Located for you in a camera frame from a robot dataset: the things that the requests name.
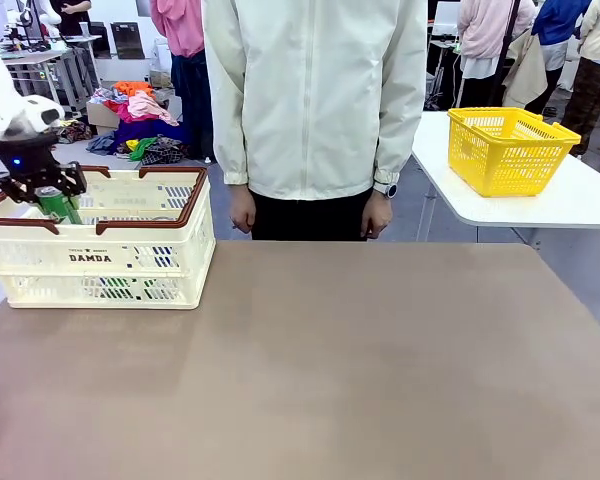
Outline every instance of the yellow plastic basket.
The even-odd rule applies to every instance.
[[[449,110],[449,166],[484,197],[537,195],[580,135],[520,108]]]

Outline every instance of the black pants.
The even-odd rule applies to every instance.
[[[558,81],[560,80],[560,76],[562,75],[562,68],[560,67],[557,70],[551,70],[547,72],[547,89],[544,91],[542,95],[536,98],[533,102],[529,103],[525,110],[535,113],[537,115],[542,115],[544,108],[547,106],[551,95],[555,92],[556,87],[558,86]]]
[[[371,190],[332,200],[276,200],[251,192],[256,202],[254,240],[359,242]]]
[[[513,63],[511,61],[507,61],[507,63],[505,63],[502,69],[502,80],[507,78],[512,65]],[[460,108],[501,107],[502,100],[504,99],[504,92],[506,90],[502,84],[498,85],[493,105],[489,105],[491,90],[493,90],[495,83],[495,75],[491,75],[487,78],[465,79],[464,86],[462,88],[462,98],[460,99]]]
[[[172,55],[171,81],[182,99],[182,124],[190,136],[189,156],[195,160],[214,158],[211,90],[204,50],[191,58]]]

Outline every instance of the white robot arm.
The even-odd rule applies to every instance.
[[[63,118],[64,110],[52,100],[22,97],[0,58],[0,142],[34,138]]]
[[[87,188],[77,162],[60,165],[53,158],[57,136],[43,133],[62,118],[62,107],[48,98],[18,94],[0,58],[0,161],[7,169],[0,172],[0,189],[14,202],[39,205],[45,214],[53,209],[44,207],[41,188],[53,187],[67,199]]]
[[[60,25],[62,19],[58,12],[51,6],[49,0],[20,0],[22,4],[20,19],[23,24],[30,25],[33,18],[33,3],[36,3],[40,22],[46,25]]]

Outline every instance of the jacket zipper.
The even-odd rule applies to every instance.
[[[302,193],[307,190],[309,169],[309,121],[311,112],[311,85],[313,83],[313,47],[316,30],[316,0],[309,0],[309,39],[307,41],[307,60],[304,80],[304,122],[302,125],[302,157],[304,165],[302,169],[301,189]]]

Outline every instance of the brown tabletop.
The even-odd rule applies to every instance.
[[[193,312],[0,306],[0,480],[600,480],[600,327],[515,245],[220,243]]]

